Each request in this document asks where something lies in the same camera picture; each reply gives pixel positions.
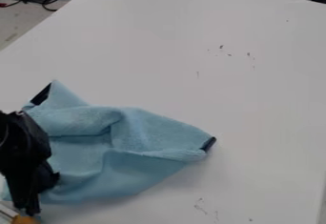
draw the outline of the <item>table surface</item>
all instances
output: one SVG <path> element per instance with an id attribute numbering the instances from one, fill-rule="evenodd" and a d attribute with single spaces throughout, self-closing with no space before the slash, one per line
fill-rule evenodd
<path id="1" fill-rule="evenodd" d="M 77 223 L 317 223 L 325 23 L 302 0 L 73 0 L 0 53 L 0 108 L 55 78 L 217 137 L 206 161 Z"/>

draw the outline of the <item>orange object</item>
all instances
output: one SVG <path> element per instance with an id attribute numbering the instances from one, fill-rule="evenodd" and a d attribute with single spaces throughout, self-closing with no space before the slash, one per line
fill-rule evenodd
<path id="1" fill-rule="evenodd" d="M 30 216 L 17 215 L 12 219 L 11 224 L 39 224 L 39 222 Z"/>

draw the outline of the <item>light blue cloth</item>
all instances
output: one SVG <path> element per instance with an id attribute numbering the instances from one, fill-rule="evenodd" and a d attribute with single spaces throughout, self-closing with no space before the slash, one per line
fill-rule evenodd
<path id="1" fill-rule="evenodd" d="M 39 106 L 24 108 L 48 133 L 49 159 L 61 179 L 45 203 L 139 193 L 206 153 L 211 136 L 193 126 L 133 108 L 92 106 L 57 81 Z"/>

